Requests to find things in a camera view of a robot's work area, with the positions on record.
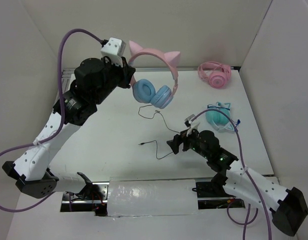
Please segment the pink blue cat-ear headphones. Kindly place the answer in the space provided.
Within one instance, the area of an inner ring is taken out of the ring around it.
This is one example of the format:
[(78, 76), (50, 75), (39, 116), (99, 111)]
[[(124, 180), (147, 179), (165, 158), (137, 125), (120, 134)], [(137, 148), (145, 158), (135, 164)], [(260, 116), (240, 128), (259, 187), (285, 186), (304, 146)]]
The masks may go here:
[(163, 85), (160, 89), (156, 89), (155, 86), (145, 78), (136, 80), (133, 76), (131, 80), (133, 97), (137, 102), (151, 104), (157, 109), (166, 108), (171, 103), (176, 91), (178, 90), (179, 74), (177, 67), (180, 61), (181, 52), (163, 52), (154, 48), (142, 47), (134, 41), (129, 41), (129, 49), (131, 57), (128, 61), (128, 65), (132, 66), (134, 61), (142, 56), (151, 56), (162, 61), (169, 69), (173, 79), (172, 88)]

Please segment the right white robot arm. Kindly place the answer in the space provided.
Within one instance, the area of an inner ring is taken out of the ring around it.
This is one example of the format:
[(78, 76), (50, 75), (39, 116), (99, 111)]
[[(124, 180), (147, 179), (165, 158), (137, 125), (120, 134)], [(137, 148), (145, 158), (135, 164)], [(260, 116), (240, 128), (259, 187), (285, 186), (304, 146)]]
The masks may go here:
[(217, 196), (235, 196), (254, 208), (263, 208), (273, 225), (293, 237), (308, 215), (308, 207), (301, 190), (278, 185), (249, 168), (234, 154), (220, 146), (212, 131), (186, 130), (167, 141), (174, 154), (193, 150), (207, 160), (216, 172), (212, 190)]

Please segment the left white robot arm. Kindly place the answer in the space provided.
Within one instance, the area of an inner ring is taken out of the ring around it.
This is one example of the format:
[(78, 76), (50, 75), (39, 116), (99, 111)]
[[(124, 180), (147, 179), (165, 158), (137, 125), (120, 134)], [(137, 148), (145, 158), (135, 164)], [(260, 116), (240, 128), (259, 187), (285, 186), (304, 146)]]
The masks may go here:
[(50, 163), (64, 143), (97, 112), (97, 105), (116, 88), (129, 89), (135, 68), (116, 66), (109, 57), (88, 58), (74, 70), (70, 89), (55, 103), (35, 142), (16, 161), (3, 164), (5, 173), (16, 180), (20, 192), (41, 199), (52, 192), (72, 192), (80, 199), (92, 195), (93, 184), (83, 173), (61, 173)]

